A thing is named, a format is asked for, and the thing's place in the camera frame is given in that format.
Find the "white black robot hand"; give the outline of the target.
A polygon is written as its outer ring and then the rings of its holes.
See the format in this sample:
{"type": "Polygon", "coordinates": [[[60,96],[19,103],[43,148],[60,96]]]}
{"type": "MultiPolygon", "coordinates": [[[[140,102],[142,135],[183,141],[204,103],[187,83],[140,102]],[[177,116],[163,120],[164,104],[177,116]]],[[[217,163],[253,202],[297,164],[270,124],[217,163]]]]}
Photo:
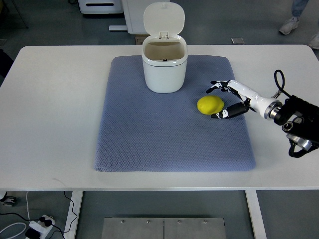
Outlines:
{"type": "Polygon", "coordinates": [[[211,93],[220,89],[223,92],[230,92],[237,96],[241,102],[228,106],[222,111],[212,114],[213,119],[230,119],[242,115],[249,110],[259,113],[264,119],[271,119],[276,109],[281,108],[282,103],[275,98],[264,98],[248,86],[235,81],[212,81],[212,86],[206,90],[211,93]]]}

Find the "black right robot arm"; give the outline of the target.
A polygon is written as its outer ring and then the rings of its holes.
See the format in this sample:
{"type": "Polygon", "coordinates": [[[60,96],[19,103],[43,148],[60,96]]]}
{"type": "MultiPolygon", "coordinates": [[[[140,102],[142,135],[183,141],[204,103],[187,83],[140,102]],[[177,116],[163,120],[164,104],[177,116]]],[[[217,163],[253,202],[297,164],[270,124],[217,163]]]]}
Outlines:
{"type": "Polygon", "coordinates": [[[319,108],[284,90],[285,77],[281,70],[274,72],[278,88],[274,98],[281,93],[287,98],[283,103],[269,105],[267,118],[282,127],[290,143],[289,156],[300,158],[319,148],[319,108]]]}

